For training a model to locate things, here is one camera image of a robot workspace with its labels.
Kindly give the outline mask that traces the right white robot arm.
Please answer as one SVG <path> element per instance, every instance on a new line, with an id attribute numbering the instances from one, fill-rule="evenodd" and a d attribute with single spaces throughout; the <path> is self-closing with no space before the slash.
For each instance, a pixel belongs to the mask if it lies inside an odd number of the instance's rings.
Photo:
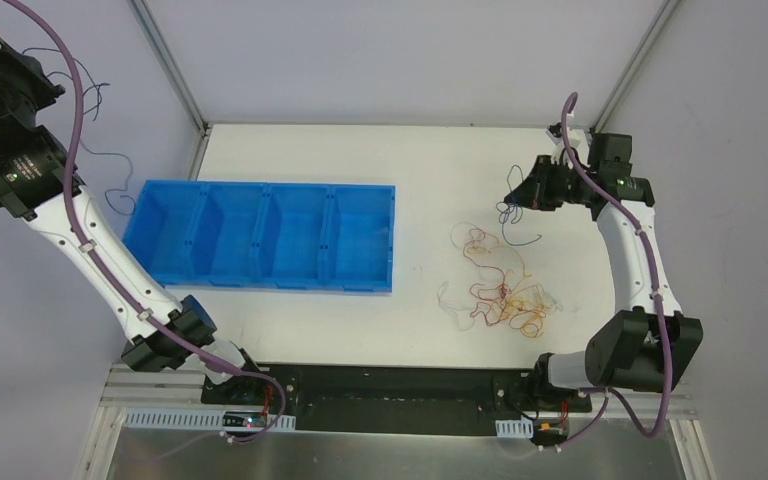
<path id="1" fill-rule="evenodd" d="M 608 252 L 615 313 L 583 350 L 538 358 L 527 378 L 529 400 L 550 410 L 592 388 L 672 391 L 702 342 L 703 327 L 683 313 L 669 287 L 654 232 L 654 191 L 632 173 L 632 138 L 594 135 L 586 164 L 575 168 L 559 131 L 548 133 L 554 151 L 538 156 L 504 201 L 536 211 L 565 204 L 590 211 Z"/>

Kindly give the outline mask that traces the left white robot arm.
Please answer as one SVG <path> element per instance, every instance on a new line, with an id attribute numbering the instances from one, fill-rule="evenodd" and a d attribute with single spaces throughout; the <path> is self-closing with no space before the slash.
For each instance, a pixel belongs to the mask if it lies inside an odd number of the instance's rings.
<path id="1" fill-rule="evenodd" d="M 247 353 L 216 337 L 193 297 L 156 283 L 106 222 L 61 143 L 36 121 L 63 94 L 40 63 L 0 38 L 0 209 L 50 241 L 113 310 L 126 337 L 122 360 L 139 372 L 202 371 L 241 404 L 257 402 L 265 378 Z"/>

